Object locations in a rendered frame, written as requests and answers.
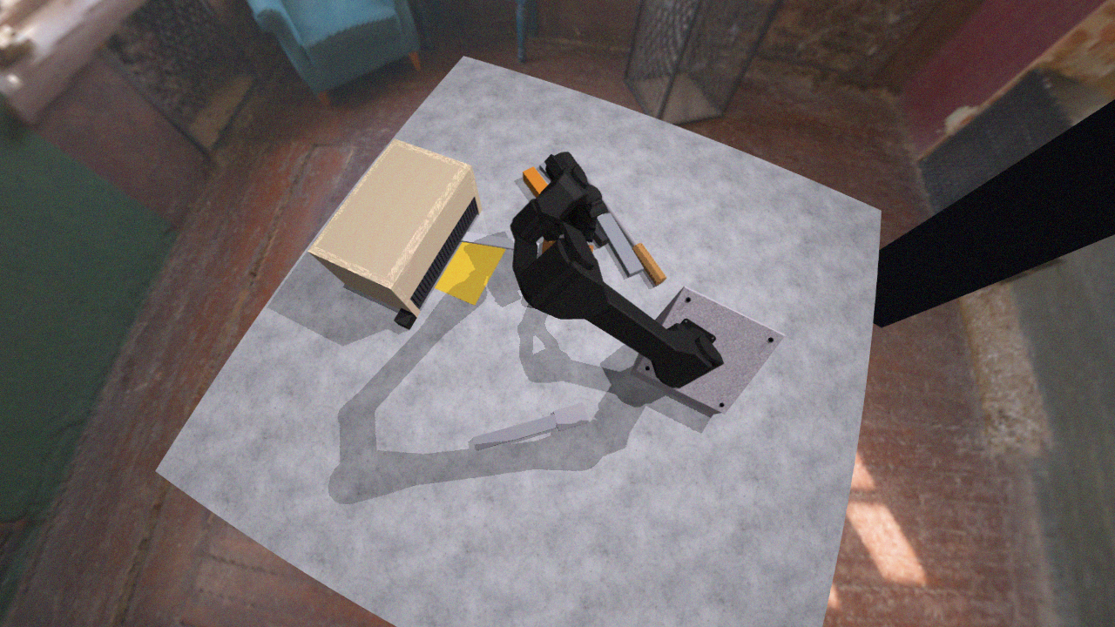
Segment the orange-brown rounded cylinder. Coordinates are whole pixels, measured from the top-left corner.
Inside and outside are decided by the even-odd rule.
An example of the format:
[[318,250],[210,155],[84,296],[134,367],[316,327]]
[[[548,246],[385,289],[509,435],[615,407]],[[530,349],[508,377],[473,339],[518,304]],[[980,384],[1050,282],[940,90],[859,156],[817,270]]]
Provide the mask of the orange-brown rounded cylinder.
[[[462,242],[469,242],[473,245],[493,245],[493,247],[507,247],[507,249],[514,250],[514,240],[501,237],[489,237],[486,234],[481,234],[476,232],[465,232],[460,239]],[[556,239],[545,239],[542,243],[537,243],[537,253],[545,253],[547,247],[553,245],[558,241]]]

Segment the tan rectangular box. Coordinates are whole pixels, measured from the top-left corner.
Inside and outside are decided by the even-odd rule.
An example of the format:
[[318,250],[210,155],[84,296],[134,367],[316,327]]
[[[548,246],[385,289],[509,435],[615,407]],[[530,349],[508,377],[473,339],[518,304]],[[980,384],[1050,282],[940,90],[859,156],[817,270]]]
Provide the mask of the tan rectangular box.
[[307,252],[342,283],[401,309],[395,324],[408,330],[446,266],[435,289],[476,306],[505,249],[459,245],[482,211],[471,168],[392,139]]

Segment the orange rectangular bar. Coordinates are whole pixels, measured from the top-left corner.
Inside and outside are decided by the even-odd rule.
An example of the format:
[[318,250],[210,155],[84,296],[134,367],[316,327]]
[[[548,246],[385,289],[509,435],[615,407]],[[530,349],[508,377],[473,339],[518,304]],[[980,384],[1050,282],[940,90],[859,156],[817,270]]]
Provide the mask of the orange rectangular bar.
[[532,191],[535,197],[540,196],[542,190],[544,190],[547,184],[544,179],[541,179],[535,167],[527,168],[523,172],[524,182],[527,184],[529,189]]

